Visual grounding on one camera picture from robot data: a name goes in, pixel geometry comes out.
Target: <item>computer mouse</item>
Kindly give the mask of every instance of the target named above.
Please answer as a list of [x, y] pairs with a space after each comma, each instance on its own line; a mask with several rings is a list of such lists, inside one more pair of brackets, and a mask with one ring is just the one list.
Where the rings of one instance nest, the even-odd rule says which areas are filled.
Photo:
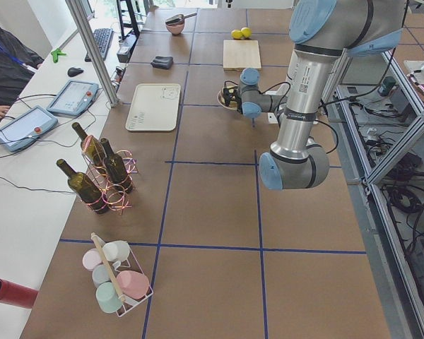
[[71, 78], [73, 76], [77, 76], [80, 73], [83, 73], [83, 69], [81, 69], [80, 67], [71, 67], [70, 69], [68, 69], [68, 76]]

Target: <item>wine bottle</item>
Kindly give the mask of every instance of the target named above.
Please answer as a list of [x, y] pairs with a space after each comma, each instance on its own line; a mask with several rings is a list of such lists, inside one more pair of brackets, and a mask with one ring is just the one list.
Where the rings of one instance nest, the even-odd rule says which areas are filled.
[[89, 205], [97, 214], [108, 211], [104, 193], [85, 173], [74, 171], [64, 159], [58, 159], [57, 166], [68, 176], [69, 187], [77, 193], [84, 203]]
[[106, 154], [104, 166], [107, 169], [110, 181], [113, 184], [122, 186], [124, 192], [130, 193], [134, 188], [134, 185], [132, 184], [132, 179], [127, 172], [122, 157], [113, 152], [108, 139], [102, 138], [100, 139], [100, 143], [102, 144]]
[[82, 151], [85, 153], [86, 157], [94, 164], [95, 169], [103, 176], [107, 175], [107, 171], [104, 168], [103, 160], [105, 158], [105, 151], [99, 141], [91, 136], [89, 140], [89, 144], [86, 146], [86, 138], [88, 134], [86, 134], [85, 130], [80, 126], [78, 122], [74, 122], [72, 124], [72, 128], [78, 134], [81, 141]]

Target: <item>white table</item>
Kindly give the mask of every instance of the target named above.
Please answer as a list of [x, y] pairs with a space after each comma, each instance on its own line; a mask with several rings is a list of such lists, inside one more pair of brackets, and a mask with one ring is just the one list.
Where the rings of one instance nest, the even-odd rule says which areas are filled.
[[[110, 27], [108, 22], [91, 23], [92, 27]], [[112, 46], [105, 64], [112, 75], [116, 66], [120, 66], [116, 52], [119, 33], [114, 34]], [[34, 94], [57, 94], [70, 79], [66, 72], [69, 67], [80, 66], [85, 71], [74, 79], [99, 83], [92, 63], [84, 62], [86, 49], [79, 34], [63, 47], [66, 56], [60, 56], [54, 64], [49, 55], [33, 76], [21, 94], [21, 97]], [[25, 101], [31, 106], [46, 107], [52, 97], [35, 97]], [[12, 106], [9, 116], [18, 117], [28, 108], [21, 102]], [[90, 108], [75, 121], [83, 127], [93, 125], [88, 134], [99, 136], [107, 119], [110, 104], [102, 93]], [[70, 120], [58, 117], [59, 124]], [[9, 120], [2, 121], [1, 126]], [[66, 175], [55, 165], [64, 158], [75, 170], [84, 171], [86, 163], [81, 155], [80, 141], [71, 128], [73, 121], [50, 131], [42, 140], [56, 143], [37, 142], [21, 153], [0, 159], [0, 176], [18, 186], [33, 189], [51, 189], [70, 191]], [[10, 154], [0, 146], [0, 156]], [[38, 290], [44, 279], [47, 267], [52, 259], [59, 236], [71, 210], [75, 195], [47, 193], [17, 189], [0, 179], [0, 278]], [[30, 315], [29, 309], [0, 304], [0, 339], [15, 339], [20, 336]]]

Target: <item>keyboard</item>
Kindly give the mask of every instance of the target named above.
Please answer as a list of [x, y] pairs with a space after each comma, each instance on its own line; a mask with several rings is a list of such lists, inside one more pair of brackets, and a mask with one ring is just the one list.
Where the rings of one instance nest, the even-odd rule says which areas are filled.
[[[97, 28], [93, 32], [94, 39], [99, 47], [100, 56], [102, 59], [105, 59], [107, 56], [108, 49], [110, 48], [110, 42], [113, 37], [113, 29], [112, 28]], [[85, 61], [91, 61], [88, 53], [85, 56]]]

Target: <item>lemon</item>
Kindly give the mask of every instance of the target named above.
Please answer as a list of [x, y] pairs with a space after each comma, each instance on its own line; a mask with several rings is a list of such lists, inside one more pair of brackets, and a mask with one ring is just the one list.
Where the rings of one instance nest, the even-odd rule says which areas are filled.
[[248, 27], [243, 27], [240, 32], [242, 32], [244, 37], [251, 37], [252, 36], [252, 30], [250, 30]]
[[233, 31], [231, 32], [231, 36], [232, 36], [234, 39], [239, 40], [239, 39], [242, 39], [243, 34], [242, 34], [242, 32], [241, 32], [240, 30], [233, 30]]

